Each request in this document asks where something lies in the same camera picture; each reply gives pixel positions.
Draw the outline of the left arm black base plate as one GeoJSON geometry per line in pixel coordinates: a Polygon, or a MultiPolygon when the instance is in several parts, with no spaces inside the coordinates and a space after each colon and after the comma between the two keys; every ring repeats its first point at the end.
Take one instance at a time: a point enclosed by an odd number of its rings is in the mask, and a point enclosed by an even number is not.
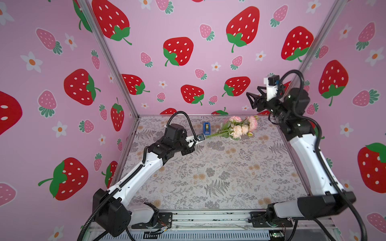
{"type": "Polygon", "coordinates": [[[155,213],[147,223],[139,223],[131,226],[131,229],[160,229],[162,227],[171,227],[172,224],[171,212],[155,213]]]}

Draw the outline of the blue tape dispenser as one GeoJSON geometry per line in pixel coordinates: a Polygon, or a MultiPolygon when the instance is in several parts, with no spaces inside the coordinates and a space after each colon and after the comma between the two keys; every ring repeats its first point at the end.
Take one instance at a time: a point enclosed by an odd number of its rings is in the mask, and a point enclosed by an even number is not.
{"type": "Polygon", "coordinates": [[[211,124],[209,122],[204,122],[203,124],[203,134],[205,136],[211,135],[211,124]]]}

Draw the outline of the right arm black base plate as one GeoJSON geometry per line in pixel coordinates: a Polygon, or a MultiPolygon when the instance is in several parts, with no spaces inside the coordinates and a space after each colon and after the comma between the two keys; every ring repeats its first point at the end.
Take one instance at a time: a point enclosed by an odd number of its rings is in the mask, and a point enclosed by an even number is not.
{"type": "Polygon", "coordinates": [[[254,228],[292,228],[293,223],[288,218],[276,218],[266,211],[252,211],[248,223],[254,228]]]}

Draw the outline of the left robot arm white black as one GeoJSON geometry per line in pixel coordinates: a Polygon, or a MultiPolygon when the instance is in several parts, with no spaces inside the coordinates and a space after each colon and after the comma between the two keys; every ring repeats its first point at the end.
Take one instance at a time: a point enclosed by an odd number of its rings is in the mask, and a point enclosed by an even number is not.
{"type": "Polygon", "coordinates": [[[195,145],[204,140],[203,134],[187,136],[186,129],[181,125],[167,125],[164,135],[149,147],[145,147],[142,161],[134,169],[106,191],[99,189],[94,194],[93,212],[77,239],[83,240],[92,222],[96,222],[105,230],[101,237],[106,234],[117,237],[129,226],[157,226],[159,209],[149,202],[131,206],[132,198],[175,153],[181,153],[183,156],[190,154],[194,152],[195,145]]]}

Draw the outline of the pink flower bouquet green stems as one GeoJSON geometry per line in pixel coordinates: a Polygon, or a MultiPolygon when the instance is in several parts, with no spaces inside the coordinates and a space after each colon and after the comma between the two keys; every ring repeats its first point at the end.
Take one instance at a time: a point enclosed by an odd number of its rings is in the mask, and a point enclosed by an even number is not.
{"type": "Polygon", "coordinates": [[[220,125],[217,130],[206,136],[206,138],[223,137],[240,141],[243,136],[252,137],[254,131],[258,127],[259,117],[255,115],[241,118],[239,116],[232,116],[229,120],[220,125]]]}

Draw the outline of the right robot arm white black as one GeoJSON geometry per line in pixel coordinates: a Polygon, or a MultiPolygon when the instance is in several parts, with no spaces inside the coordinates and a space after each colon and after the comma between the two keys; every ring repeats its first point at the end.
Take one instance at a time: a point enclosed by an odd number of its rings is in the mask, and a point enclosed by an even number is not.
{"type": "Polygon", "coordinates": [[[366,241],[368,232],[353,205],[356,196],[352,191],[344,190],[322,154],[322,128],[314,119],[304,116],[310,102],[304,83],[300,71],[290,70],[283,77],[272,75],[264,78],[264,86],[257,88],[259,95],[246,94],[253,109],[258,112],[268,110],[277,120],[275,124],[295,150],[310,187],[309,196],[270,204],[264,215],[252,218],[250,222],[276,224],[279,220],[291,218],[318,223],[318,218],[338,215],[348,208],[359,225],[360,240],[366,241]]]}

